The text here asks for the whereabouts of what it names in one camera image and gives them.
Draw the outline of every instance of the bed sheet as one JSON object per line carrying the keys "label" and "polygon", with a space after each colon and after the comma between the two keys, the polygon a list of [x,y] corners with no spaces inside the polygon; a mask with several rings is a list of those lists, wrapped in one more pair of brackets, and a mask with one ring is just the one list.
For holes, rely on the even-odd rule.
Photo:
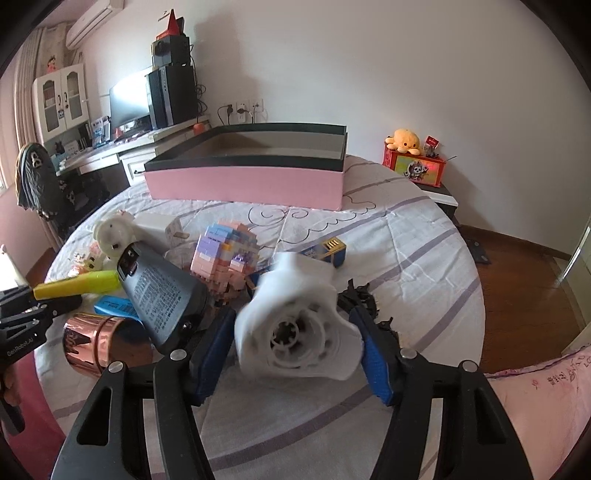
{"label": "bed sheet", "polygon": [[[247,224],[257,235],[261,264],[277,251],[301,251],[338,236],[347,245],[345,264],[335,272],[338,291],[347,281],[370,282],[377,321],[392,320],[403,346],[427,359],[458,365],[477,363],[484,336],[484,303],[476,266],[456,227],[415,184],[359,157],[347,156],[343,210],[232,202],[152,200],[144,183],[113,198],[66,242],[48,273],[64,278],[76,251],[92,241],[97,220],[118,209],[133,214],[179,215],[187,242],[219,219]],[[96,296],[82,310],[92,312]],[[65,318],[47,332],[35,352],[47,402],[67,433],[95,380],[66,362],[61,333]],[[384,441],[391,412],[373,397],[359,368],[347,381],[323,378],[245,378],[230,355],[216,392],[194,409],[216,479],[369,478]],[[152,478],[164,480],[155,413],[145,401]],[[434,401],[421,478],[433,477],[441,402]]]}

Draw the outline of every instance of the metal screw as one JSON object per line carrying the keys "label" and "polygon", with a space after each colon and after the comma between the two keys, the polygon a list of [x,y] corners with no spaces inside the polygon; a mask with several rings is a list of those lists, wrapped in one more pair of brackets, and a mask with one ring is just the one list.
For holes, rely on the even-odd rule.
{"label": "metal screw", "polygon": [[466,372],[470,372],[471,374],[474,373],[476,370],[478,370],[478,364],[476,362],[473,362],[472,360],[464,360],[462,362],[462,368],[466,371]]}
{"label": "metal screw", "polygon": [[123,362],[113,362],[112,364],[109,365],[109,372],[111,372],[112,374],[115,374],[117,372],[121,372],[123,370]]}
{"label": "metal screw", "polygon": [[400,355],[402,355],[402,358],[412,360],[417,357],[417,351],[414,348],[401,348]]}
{"label": "metal screw", "polygon": [[177,349],[170,352],[170,359],[178,362],[187,356],[187,352],[185,350]]}

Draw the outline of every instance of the white toy figure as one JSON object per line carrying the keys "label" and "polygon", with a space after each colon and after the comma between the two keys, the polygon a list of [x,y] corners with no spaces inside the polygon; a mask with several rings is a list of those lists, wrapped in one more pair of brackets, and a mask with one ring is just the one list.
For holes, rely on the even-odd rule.
{"label": "white toy figure", "polygon": [[110,259],[118,260],[125,248],[137,240],[134,235],[133,221],[133,215],[120,210],[95,225],[93,237]]}
{"label": "white toy figure", "polygon": [[236,318],[241,370],[252,377],[346,380],[361,361],[363,340],[336,311],[334,267],[293,252],[275,258]]}

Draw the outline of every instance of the white desk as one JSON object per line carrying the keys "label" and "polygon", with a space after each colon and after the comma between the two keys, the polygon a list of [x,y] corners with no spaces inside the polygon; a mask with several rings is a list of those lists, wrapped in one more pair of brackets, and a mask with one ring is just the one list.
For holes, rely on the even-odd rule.
{"label": "white desk", "polygon": [[95,148],[93,150],[85,151],[79,155],[69,158],[63,169],[59,170],[56,175],[60,176],[72,170],[78,170],[82,175],[91,171],[100,170],[102,168],[117,165],[119,162],[125,163],[126,160],[131,161],[131,158],[141,154],[141,158],[136,158],[133,161],[133,170],[141,172],[141,176],[136,174],[129,174],[129,168],[126,166],[125,173],[128,177],[129,183],[136,183],[143,181],[143,164],[151,160],[156,155],[173,148],[175,145],[184,142],[185,140],[194,136],[192,126],[198,122],[209,120],[207,115],[200,116],[183,122],[182,124],[173,125],[159,130],[152,130],[141,137],[134,138],[127,142],[119,144],[109,144],[103,147]]}

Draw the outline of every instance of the black nightstand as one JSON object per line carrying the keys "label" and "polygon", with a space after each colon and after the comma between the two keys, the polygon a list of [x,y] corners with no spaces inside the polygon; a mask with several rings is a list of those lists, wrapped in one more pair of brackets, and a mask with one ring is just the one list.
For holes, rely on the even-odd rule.
{"label": "black nightstand", "polygon": [[457,209],[457,200],[452,196],[450,191],[442,183],[440,187],[431,187],[430,185],[416,184],[422,191],[424,191],[429,198],[437,203],[437,206],[443,210],[450,220],[454,221],[454,215]]}

